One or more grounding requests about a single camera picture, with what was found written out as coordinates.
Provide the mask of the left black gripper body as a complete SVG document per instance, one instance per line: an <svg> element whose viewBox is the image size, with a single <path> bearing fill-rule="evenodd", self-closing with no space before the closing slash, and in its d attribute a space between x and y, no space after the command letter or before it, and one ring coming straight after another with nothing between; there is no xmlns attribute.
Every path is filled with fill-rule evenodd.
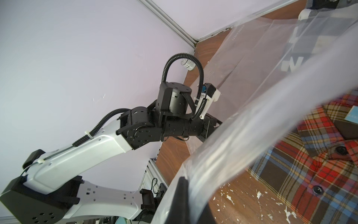
<svg viewBox="0 0 358 224"><path fill-rule="evenodd" d="M205 141L222 122L212 115L194 118L196 106L191 97L192 89L175 82L160 84L155 113L162 129L160 140L166 137L197 137Z"/></svg>

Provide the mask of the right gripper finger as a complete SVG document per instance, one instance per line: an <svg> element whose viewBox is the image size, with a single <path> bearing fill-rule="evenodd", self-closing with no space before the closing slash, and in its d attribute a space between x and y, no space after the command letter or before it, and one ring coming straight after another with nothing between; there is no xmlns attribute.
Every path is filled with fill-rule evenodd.
<svg viewBox="0 0 358 224"><path fill-rule="evenodd" d="M216 224L208 204L198 221L192 222L190 220L188 186L188 180L180 177L165 224Z"/></svg>

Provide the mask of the clear plastic vacuum bag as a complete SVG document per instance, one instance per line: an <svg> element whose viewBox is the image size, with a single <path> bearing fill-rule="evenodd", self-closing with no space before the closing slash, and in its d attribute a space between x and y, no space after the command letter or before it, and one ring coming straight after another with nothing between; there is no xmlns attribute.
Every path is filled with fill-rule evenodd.
<svg viewBox="0 0 358 224"><path fill-rule="evenodd" d="M280 70L296 20L255 19L234 28L205 68L221 96L209 110L223 124L194 147L153 223L164 224L180 177L188 180L190 220L214 191L291 131L311 110L358 90L358 23L294 72Z"/></svg>

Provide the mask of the multicolour plaid shirt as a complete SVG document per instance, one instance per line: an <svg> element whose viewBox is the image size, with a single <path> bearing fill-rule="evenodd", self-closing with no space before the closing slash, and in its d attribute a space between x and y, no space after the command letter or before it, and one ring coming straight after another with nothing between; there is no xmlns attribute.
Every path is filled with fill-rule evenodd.
<svg viewBox="0 0 358 224"><path fill-rule="evenodd" d="M248 172L307 224L358 221L358 90L311 110Z"/></svg>

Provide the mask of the black white plaid shirt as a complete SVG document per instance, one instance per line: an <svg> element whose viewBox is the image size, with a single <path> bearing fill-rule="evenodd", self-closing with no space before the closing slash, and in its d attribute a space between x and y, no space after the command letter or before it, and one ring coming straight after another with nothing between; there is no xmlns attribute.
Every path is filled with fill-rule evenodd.
<svg viewBox="0 0 358 224"><path fill-rule="evenodd" d="M357 1L307 1L287 43L280 70L294 72L357 23Z"/></svg>

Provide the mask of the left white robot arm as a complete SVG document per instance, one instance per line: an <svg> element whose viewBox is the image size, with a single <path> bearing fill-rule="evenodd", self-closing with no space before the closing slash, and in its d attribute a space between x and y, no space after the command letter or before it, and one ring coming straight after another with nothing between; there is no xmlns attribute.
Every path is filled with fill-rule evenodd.
<svg viewBox="0 0 358 224"><path fill-rule="evenodd" d="M71 146L53 152L34 151L21 175L1 194L1 202L22 224L55 224L63 219L123 217L151 223L164 192L104 188L81 174L120 154L166 137L191 136L205 141L221 124L208 114L220 91L210 83L199 90L199 104L191 88L163 82L158 99L148 107L121 108Z"/></svg>

